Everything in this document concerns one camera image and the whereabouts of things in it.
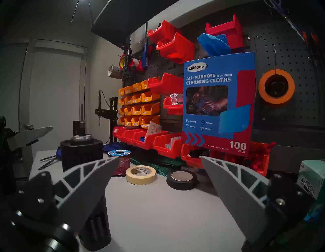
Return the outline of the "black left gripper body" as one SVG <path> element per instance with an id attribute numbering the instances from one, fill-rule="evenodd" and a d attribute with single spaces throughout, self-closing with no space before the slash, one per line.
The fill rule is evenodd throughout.
<path id="1" fill-rule="evenodd" d="M 12 164 L 22 158 L 22 149 L 10 150 L 8 139 L 15 136 L 18 131 L 6 127 L 6 118 L 0 116 L 0 185 L 2 193 L 16 191 L 16 179 Z"/>

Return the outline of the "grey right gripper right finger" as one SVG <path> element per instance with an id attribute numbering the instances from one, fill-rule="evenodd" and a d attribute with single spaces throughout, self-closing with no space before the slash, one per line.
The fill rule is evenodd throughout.
<path id="1" fill-rule="evenodd" d="M 283 174 L 270 179 L 232 162 L 202 156 L 218 197 L 245 236 L 244 252 L 266 252 L 279 235 L 294 228 L 314 198 Z"/>

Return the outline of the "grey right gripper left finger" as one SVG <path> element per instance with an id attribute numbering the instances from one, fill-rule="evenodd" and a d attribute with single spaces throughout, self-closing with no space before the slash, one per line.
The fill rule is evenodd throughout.
<path id="1" fill-rule="evenodd" d="M 67 224 L 78 232 L 104 195 L 118 162 L 117 157 L 96 160 L 54 178 L 49 171 L 40 171 L 9 197 L 9 204 L 24 218 L 56 226 Z"/>

